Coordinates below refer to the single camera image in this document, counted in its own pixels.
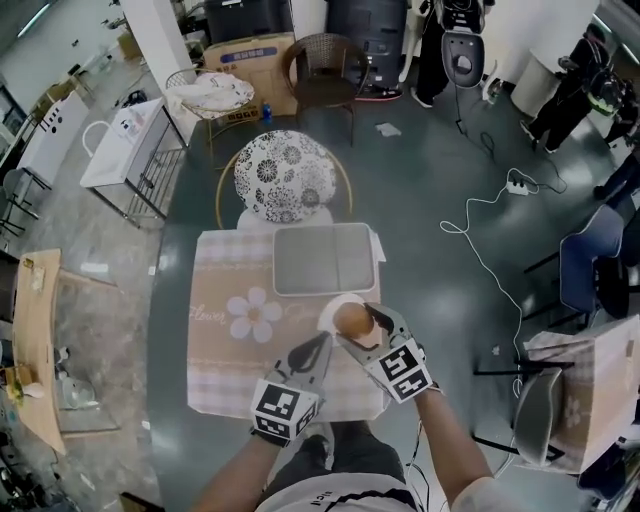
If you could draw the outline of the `gray backpack device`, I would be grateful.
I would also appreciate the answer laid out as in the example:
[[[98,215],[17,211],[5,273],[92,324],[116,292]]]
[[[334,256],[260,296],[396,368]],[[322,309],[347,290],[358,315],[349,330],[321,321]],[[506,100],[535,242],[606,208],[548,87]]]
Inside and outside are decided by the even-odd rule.
[[[442,61],[446,76],[457,87],[476,87],[483,76],[485,46],[480,34],[446,30],[441,39]]]

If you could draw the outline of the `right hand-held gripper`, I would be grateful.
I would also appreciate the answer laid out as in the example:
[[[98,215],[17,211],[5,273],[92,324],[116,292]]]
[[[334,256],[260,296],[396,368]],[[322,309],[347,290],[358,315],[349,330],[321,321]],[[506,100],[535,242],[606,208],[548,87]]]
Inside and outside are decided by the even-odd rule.
[[[365,302],[364,307],[377,326],[385,332],[377,348],[335,336],[376,385],[401,404],[433,385],[425,363],[423,349],[416,342],[404,317],[380,303]]]

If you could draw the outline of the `brown wicker chair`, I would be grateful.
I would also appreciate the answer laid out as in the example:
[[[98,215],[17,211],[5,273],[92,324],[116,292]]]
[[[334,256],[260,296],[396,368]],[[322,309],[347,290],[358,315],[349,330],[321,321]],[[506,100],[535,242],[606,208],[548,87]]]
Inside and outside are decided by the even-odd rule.
[[[365,52],[349,38],[334,33],[306,36],[289,46],[281,72],[297,101],[295,118],[308,108],[341,108],[350,116],[350,144],[354,145],[356,100],[370,71]]]

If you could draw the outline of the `white crumpled cloth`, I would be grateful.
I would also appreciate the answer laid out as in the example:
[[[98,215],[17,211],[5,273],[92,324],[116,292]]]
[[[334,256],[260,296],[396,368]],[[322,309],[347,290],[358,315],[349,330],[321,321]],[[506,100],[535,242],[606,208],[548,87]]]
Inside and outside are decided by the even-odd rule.
[[[196,115],[217,119],[249,104],[255,95],[254,87],[232,74],[207,72],[185,87],[182,103]]]

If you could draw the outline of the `gray chair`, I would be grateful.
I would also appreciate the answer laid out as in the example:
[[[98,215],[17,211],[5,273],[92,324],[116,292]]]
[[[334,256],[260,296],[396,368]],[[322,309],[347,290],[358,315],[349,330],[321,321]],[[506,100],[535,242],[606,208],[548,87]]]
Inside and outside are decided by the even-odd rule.
[[[528,464],[545,467],[564,455],[550,442],[563,409],[564,381],[560,367],[546,368],[524,384],[513,423],[514,447]]]

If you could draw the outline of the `person's left forearm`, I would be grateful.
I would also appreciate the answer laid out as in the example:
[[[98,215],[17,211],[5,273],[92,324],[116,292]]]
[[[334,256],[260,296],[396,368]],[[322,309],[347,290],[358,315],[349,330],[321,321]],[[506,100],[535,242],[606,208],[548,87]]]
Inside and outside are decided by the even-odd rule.
[[[251,436],[213,476],[190,512],[254,512],[280,451]]]

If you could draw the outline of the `tall black appliance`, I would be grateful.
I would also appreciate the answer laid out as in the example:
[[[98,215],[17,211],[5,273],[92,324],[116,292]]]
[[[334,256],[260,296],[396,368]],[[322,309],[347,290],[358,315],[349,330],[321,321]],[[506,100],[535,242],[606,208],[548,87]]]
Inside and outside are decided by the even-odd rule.
[[[350,39],[369,62],[362,97],[390,101],[401,96],[399,74],[407,0],[325,1],[327,31]]]

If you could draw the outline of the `gray rectangular tray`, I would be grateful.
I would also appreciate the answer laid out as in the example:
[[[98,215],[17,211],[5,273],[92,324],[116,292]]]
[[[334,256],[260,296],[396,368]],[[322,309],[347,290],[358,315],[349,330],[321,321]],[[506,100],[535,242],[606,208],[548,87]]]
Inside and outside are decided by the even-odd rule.
[[[273,234],[273,287],[284,297],[369,292],[378,284],[364,223],[280,228]]]

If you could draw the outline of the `white plate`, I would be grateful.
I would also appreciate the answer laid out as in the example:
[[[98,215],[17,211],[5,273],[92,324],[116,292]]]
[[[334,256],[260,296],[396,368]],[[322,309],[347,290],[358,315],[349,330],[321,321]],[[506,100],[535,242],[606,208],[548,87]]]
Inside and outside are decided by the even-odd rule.
[[[365,303],[365,300],[360,297],[359,295],[356,294],[342,294],[339,296],[336,296],[335,298],[331,299],[327,305],[325,306],[325,308],[322,310],[322,312],[320,313],[319,319],[318,319],[318,325],[317,328],[319,331],[327,331],[329,332],[332,337],[333,337],[333,346],[334,347],[338,347],[339,344],[336,342],[335,340],[335,336],[337,334],[339,334],[334,326],[334,322],[333,322],[333,317],[334,314],[336,312],[336,310],[338,309],[338,307],[340,305],[342,305],[345,302],[355,302],[355,303],[360,303],[363,304]],[[375,322],[374,322],[374,328],[371,331],[371,333],[361,339],[355,340],[358,341],[359,343],[361,343],[364,346],[373,346],[375,345],[376,348],[381,344],[380,341],[380,329],[376,326]]]

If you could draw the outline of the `black white floral cushion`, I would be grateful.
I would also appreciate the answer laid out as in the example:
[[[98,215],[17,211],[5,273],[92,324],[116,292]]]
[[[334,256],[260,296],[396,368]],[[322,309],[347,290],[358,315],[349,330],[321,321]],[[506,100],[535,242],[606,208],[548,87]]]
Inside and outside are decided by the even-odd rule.
[[[328,150],[308,135],[272,130],[241,149],[234,184],[253,215],[273,223],[298,223],[331,202],[336,167]]]

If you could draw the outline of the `gold frame chair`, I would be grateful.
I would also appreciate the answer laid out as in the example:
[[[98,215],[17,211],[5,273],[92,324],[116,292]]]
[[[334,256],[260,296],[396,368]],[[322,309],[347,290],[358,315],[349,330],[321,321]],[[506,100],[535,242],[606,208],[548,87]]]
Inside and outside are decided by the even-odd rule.
[[[333,152],[331,152],[329,149],[326,149],[326,153],[329,156],[330,160],[334,163],[335,167],[337,168],[337,170],[339,171],[340,175],[343,178],[343,181],[345,183],[345,188],[346,188],[346,194],[347,194],[347,199],[348,199],[348,215],[352,216],[353,214],[353,206],[354,206],[354,200],[353,200],[353,191],[352,191],[352,186],[351,186],[351,181],[349,179],[349,176],[344,168],[344,166],[342,165],[342,163],[339,161],[339,159],[333,154]],[[222,188],[224,185],[224,181],[225,178],[227,176],[227,174],[229,173],[230,169],[235,165],[235,162],[238,158],[240,154],[240,151],[236,152],[227,162],[227,164],[225,165],[225,167],[222,169],[222,173],[220,175],[217,187],[216,187],[216,193],[215,193],[215,219],[216,219],[216,225],[217,228],[219,230],[224,230],[224,225],[223,225],[223,221],[222,221],[222,216],[221,216],[221,196],[222,196]]]

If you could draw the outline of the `white pillar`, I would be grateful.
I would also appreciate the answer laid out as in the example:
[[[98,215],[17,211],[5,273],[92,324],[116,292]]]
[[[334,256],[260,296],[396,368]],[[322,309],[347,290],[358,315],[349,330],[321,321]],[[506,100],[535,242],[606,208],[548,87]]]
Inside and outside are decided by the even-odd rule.
[[[169,114],[189,144],[199,118],[180,106],[174,89],[166,86],[167,79],[174,74],[187,83],[195,80],[171,0],[120,0],[120,4]]]

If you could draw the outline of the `white dotted cabinet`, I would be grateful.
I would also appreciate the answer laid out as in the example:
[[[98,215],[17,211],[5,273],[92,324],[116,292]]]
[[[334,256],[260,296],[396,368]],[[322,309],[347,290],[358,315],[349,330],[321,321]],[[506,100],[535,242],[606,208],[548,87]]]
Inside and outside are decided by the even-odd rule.
[[[36,127],[18,167],[27,169],[52,186],[88,114],[88,107],[75,91],[54,103]]]

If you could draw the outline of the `checked floral tablecloth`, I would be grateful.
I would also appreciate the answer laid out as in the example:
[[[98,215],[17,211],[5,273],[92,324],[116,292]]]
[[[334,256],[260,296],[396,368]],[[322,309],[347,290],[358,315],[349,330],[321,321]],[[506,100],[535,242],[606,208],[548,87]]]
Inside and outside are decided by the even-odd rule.
[[[275,231],[204,231],[197,239],[186,361],[187,402],[200,413],[249,418],[257,380],[277,359],[317,335],[327,303],[348,294],[278,295]],[[384,253],[371,232],[378,271]],[[351,294],[379,301],[379,271],[376,288]]]

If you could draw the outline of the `black box appliance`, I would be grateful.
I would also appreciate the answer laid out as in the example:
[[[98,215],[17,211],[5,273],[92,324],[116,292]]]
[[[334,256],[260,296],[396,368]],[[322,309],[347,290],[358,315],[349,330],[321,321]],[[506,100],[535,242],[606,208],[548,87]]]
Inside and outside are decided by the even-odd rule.
[[[289,0],[204,0],[213,44],[293,31]]]

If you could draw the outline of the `cardboard box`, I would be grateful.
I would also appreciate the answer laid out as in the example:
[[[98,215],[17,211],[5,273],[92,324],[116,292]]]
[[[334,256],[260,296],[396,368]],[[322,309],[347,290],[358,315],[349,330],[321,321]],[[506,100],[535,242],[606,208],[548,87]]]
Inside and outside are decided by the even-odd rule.
[[[296,114],[298,103],[288,83],[296,84],[297,72],[291,66],[286,81],[282,71],[284,54],[294,42],[294,34],[287,32],[218,43],[204,51],[207,69],[229,73],[254,88],[254,99],[235,112],[225,113],[220,124],[259,120],[264,104],[273,117]]]

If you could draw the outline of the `wooden side table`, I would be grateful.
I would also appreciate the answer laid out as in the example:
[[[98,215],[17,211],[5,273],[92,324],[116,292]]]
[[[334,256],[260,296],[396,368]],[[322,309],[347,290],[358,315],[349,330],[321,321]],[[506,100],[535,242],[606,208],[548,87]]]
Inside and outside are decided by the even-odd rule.
[[[61,251],[26,253],[20,258],[12,327],[14,362],[25,366],[44,395],[26,396],[18,407],[22,424],[59,454],[66,447],[58,422],[53,330]]]

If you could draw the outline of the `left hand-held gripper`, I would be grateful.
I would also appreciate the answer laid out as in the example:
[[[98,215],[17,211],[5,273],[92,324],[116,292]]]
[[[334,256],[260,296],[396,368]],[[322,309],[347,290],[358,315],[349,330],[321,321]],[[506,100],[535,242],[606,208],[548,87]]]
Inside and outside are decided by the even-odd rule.
[[[318,334],[257,381],[250,408],[252,435],[281,448],[301,435],[324,404],[323,382],[332,348],[332,335]]]

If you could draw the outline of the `person's right forearm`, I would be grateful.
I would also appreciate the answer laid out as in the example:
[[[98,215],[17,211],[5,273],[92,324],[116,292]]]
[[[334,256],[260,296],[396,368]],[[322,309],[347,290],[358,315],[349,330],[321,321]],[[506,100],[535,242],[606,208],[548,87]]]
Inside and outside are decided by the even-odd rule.
[[[447,504],[474,482],[493,478],[487,460],[469,432],[459,423],[444,394],[427,389],[415,397],[416,408],[429,443],[438,482]]]

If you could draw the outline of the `person's white shirt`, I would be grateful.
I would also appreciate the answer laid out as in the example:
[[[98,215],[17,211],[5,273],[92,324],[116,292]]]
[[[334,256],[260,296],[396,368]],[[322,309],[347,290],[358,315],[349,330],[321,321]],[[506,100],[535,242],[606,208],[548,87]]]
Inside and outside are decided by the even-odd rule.
[[[255,512],[422,512],[401,481],[374,473],[332,473],[295,483]]]

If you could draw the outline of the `white cylinder stand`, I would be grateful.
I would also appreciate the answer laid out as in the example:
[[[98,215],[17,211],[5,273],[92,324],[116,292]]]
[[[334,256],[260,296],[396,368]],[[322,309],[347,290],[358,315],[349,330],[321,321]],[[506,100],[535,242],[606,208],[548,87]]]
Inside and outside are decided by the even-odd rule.
[[[535,118],[553,96],[560,83],[558,61],[564,55],[566,49],[528,49],[526,66],[511,93],[511,101],[521,113]]]

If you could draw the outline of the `person's dark trousers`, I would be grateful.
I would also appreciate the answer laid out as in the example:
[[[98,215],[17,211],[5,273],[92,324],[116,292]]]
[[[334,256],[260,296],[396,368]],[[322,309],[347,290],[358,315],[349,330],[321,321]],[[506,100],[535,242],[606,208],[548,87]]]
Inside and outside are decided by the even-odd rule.
[[[343,473],[386,475],[405,483],[404,469],[394,448],[381,442],[365,421],[331,423],[333,464],[326,468],[327,442],[323,434],[307,437],[291,460],[264,490],[264,499],[301,481]]]

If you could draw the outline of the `blue chair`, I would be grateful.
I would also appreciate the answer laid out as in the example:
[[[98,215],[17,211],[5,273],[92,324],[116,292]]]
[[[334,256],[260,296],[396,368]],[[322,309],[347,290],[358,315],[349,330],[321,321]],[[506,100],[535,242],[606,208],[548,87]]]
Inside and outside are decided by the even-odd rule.
[[[599,206],[577,232],[567,234],[559,249],[524,270],[531,273],[544,265],[558,261],[558,299],[522,317],[526,322],[560,306],[572,314],[549,325],[556,327],[583,318],[585,323],[602,308],[598,297],[599,272],[597,264],[615,260],[622,248],[624,220],[610,206]]]

